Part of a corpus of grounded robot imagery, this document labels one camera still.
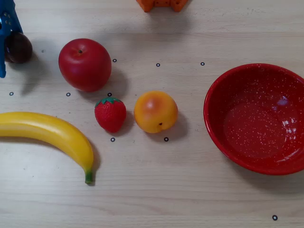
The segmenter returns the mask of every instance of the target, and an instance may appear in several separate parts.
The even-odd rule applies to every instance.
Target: plum
[[[33,54],[30,40],[22,33],[12,31],[4,41],[5,61],[11,63],[28,62]]]

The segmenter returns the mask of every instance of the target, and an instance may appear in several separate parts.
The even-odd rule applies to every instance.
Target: bowl rim
[[[264,67],[264,68],[268,68],[268,69],[272,69],[272,70],[284,70],[289,76],[297,79],[302,84],[304,84],[304,79],[302,77],[300,77],[296,73],[294,73],[294,72],[292,72],[288,69],[285,69],[283,67],[280,67],[280,66],[276,66],[276,65],[272,65],[272,64],[266,64],[266,63],[252,63],[252,64],[245,64],[245,65],[237,66],[237,67],[223,73],[220,77],[218,77],[215,80],[215,82],[211,85],[211,87],[209,88],[209,90],[206,94],[203,114],[204,114],[204,121],[205,121],[205,126],[207,128],[207,131],[208,131],[211,139],[213,140],[214,144],[217,146],[217,148],[219,148],[219,150],[226,157],[228,157],[230,160],[232,160],[236,164],[242,166],[243,168],[246,168],[248,170],[258,172],[258,173],[261,173],[261,174],[267,174],[267,175],[288,175],[288,174],[292,174],[292,173],[302,171],[302,170],[304,170],[304,163],[303,163],[303,165],[297,167],[297,169],[292,169],[290,171],[287,171],[287,170],[284,170],[284,171],[269,170],[267,168],[255,167],[253,165],[249,165],[246,162],[244,162],[243,160],[238,159],[234,155],[234,153],[232,153],[231,151],[227,150],[224,146],[222,146],[222,144],[220,143],[220,140],[217,139],[217,137],[215,136],[215,133],[213,132],[212,128],[210,127],[210,119],[209,119],[209,115],[208,115],[210,97],[213,94],[215,88],[219,85],[219,83],[221,83],[226,77],[230,76],[231,74],[233,74],[233,73],[235,73],[239,70],[244,70],[246,68],[253,68],[253,67],[259,67],[259,66]]]

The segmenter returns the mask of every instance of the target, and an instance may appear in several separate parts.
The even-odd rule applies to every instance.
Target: orange peach
[[[178,108],[167,93],[150,91],[136,101],[134,117],[138,126],[147,133],[158,133],[172,127],[178,116]]]

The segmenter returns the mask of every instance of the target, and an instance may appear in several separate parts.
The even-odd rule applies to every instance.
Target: orange object
[[[167,93],[150,91],[136,101],[134,117],[145,132],[158,133],[175,124],[178,112],[175,101]]]
[[[143,11],[149,12],[153,7],[171,6],[175,12],[180,12],[188,0],[137,0]]]

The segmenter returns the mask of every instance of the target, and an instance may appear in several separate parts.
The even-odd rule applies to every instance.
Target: orange toy block
[[[137,0],[143,11],[149,12],[153,7],[171,6],[175,12],[180,12],[188,0]]]

